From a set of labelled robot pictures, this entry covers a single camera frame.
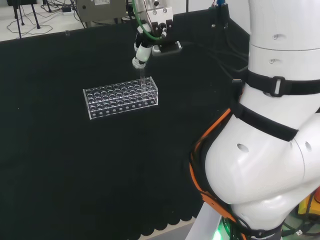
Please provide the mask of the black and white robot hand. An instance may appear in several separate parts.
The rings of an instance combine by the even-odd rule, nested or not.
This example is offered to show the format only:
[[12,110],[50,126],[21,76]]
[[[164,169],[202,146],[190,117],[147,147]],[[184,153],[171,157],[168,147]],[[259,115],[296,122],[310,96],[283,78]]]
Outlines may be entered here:
[[134,43],[135,56],[132,59],[132,65],[136,69],[144,69],[151,55],[161,56],[181,50],[181,43],[171,38],[169,30],[163,22],[160,24],[152,22],[151,25],[145,23],[137,27]]

